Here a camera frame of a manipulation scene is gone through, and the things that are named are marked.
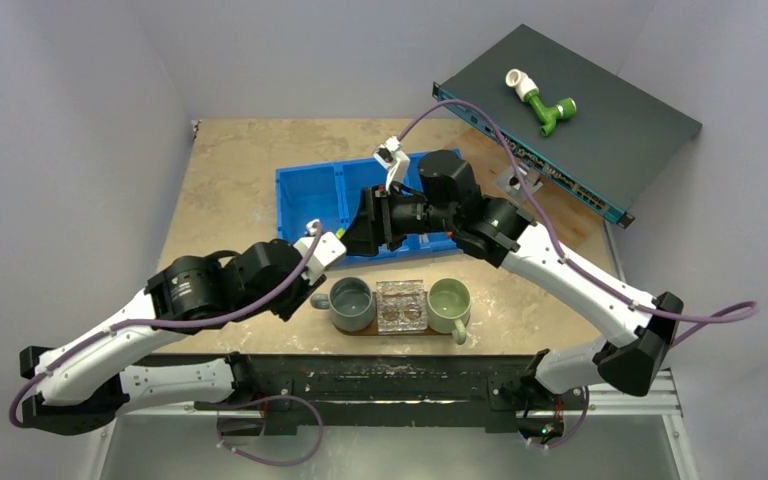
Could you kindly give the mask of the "blue plastic bin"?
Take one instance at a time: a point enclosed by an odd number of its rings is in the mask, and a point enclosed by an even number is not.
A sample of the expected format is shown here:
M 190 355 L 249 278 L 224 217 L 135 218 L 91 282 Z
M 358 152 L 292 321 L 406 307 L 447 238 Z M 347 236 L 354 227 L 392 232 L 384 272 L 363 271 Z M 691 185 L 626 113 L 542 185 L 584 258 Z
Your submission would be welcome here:
M 386 171 L 372 158 L 280 168 L 275 171 L 276 234 L 294 242 L 306 224 L 320 220 L 327 231 L 347 229 L 357 213 L 361 189 L 384 183 Z M 348 256 L 343 267 L 453 254 L 455 243 L 444 233 L 410 235 L 402 246 L 379 249 L 375 257 Z

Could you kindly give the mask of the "grey ceramic mug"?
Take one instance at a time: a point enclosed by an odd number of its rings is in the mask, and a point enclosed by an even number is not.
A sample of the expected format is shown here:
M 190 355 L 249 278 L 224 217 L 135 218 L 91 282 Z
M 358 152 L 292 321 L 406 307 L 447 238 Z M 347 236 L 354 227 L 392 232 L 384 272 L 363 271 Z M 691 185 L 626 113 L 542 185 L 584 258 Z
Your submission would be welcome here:
M 369 285 L 356 277 L 342 278 L 328 293 L 316 293 L 310 304 L 318 310 L 327 310 L 332 324 L 349 333 L 359 332 L 376 318 L 376 302 Z

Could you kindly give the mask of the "clear acrylic holder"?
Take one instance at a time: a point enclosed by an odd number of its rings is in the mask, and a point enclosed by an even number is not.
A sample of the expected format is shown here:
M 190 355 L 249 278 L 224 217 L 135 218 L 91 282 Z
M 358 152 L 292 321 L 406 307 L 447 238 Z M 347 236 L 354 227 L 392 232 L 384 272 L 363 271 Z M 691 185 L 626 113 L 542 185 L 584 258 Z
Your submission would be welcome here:
M 422 280 L 378 281 L 375 301 L 381 331 L 428 327 L 427 292 Z

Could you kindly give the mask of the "brown oval wooden tray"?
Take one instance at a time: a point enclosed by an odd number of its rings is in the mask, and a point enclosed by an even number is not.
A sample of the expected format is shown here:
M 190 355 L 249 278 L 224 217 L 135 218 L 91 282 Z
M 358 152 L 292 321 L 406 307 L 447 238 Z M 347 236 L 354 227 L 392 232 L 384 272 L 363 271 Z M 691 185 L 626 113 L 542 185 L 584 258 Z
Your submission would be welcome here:
M 377 321 L 373 321 L 365 328 L 349 331 L 336 327 L 336 330 L 347 336 L 359 336 L 359 337 L 395 337 L 395 336 L 440 336 L 441 333 L 433 330 L 432 328 L 425 328 L 421 330 L 384 330 L 379 329 Z

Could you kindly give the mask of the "pale green ceramic mug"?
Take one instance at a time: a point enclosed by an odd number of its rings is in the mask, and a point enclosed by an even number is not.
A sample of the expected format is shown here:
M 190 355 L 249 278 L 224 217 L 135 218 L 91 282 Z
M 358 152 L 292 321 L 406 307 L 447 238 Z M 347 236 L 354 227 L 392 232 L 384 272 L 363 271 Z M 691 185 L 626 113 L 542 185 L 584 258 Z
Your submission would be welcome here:
M 467 340 L 471 320 L 471 295 L 461 281 L 444 278 L 427 293 L 427 324 L 433 331 L 450 335 L 457 345 Z

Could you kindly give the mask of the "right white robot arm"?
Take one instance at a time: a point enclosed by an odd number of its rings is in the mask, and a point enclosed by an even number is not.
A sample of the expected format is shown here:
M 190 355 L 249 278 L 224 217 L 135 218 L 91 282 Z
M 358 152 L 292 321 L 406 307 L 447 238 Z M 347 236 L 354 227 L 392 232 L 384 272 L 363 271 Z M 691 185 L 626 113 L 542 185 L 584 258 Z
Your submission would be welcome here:
M 654 296 L 595 267 L 576 252 L 553 248 L 546 226 L 510 200 L 485 195 L 471 165 L 451 150 L 418 162 L 421 189 L 362 189 L 358 212 L 341 237 L 350 256 L 398 249 L 409 235 L 448 233 L 463 253 L 538 285 L 590 322 L 600 338 L 539 355 L 521 381 L 524 399 L 544 407 L 574 387 L 607 383 L 644 397 L 671 346 L 668 314 L 682 301 Z

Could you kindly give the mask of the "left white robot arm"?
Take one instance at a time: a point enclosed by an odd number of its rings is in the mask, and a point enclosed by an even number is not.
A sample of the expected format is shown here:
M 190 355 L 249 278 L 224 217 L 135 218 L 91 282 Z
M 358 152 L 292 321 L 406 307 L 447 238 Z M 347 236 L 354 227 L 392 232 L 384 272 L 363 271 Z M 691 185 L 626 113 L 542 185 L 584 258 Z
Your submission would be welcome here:
M 325 233 L 176 259 L 79 338 L 57 348 L 23 350 L 25 384 L 10 404 L 10 423 L 72 436 L 160 405 L 249 407 L 262 389 L 241 360 L 151 366 L 146 358 L 196 333 L 264 312 L 290 319 L 345 254 L 344 245 Z

